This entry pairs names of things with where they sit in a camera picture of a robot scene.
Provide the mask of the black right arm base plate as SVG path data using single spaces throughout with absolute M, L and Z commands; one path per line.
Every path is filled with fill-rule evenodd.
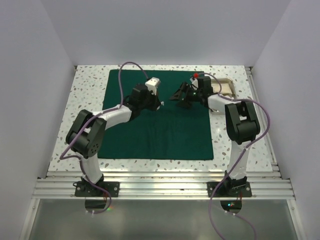
M 218 184 L 218 181 L 209 181 L 206 183 L 208 197 L 212 196 Z M 246 182 L 245 185 L 233 188 L 227 188 L 224 184 L 222 184 L 213 194 L 214 198 L 250 198 L 252 196 L 253 194 L 249 182 Z

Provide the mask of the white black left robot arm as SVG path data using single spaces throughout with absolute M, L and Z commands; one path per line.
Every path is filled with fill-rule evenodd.
M 158 78 L 150 78 L 145 83 L 137 84 L 123 103 L 103 111 L 90 112 L 81 110 L 68 131 L 65 141 L 67 149 L 61 154 L 66 159 L 68 150 L 77 153 L 83 179 L 87 182 L 86 190 L 92 196 L 103 193 L 101 182 L 103 173 L 100 170 L 97 153 L 102 147 L 105 131 L 116 125 L 136 119 L 142 110 L 157 111 L 164 103 L 159 100 Z

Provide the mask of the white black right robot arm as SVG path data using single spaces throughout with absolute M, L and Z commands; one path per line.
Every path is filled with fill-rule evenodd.
M 204 107 L 225 115 L 226 132 L 231 140 L 229 165 L 220 182 L 207 183 L 211 197 L 252 196 L 248 178 L 247 162 L 250 146 L 261 131 L 258 116 L 252 101 L 227 98 L 215 92 L 209 76 L 193 75 L 190 82 L 183 82 L 169 98 L 185 109 L 199 102 Z

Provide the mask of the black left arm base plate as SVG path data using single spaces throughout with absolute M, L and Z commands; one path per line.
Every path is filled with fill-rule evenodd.
M 98 187 L 92 186 L 87 181 L 77 181 L 72 185 L 75 187 L 75 197 L 106 197 L 107 194 L 101 190 L 104 189 L 112 198 L 117 198 L 120 191 L 120 183 L 117 181 L 98 182 Z

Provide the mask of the beige packaged dressing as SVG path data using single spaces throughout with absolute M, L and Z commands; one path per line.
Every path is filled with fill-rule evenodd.
M 233 94 L 232 89 L 228 83 L 222 83 L 221 85 L 219 85 L 218 83 L 212 83 L 211 86 L 214 93 L 218 93 L 220 91 L 222 95 Z

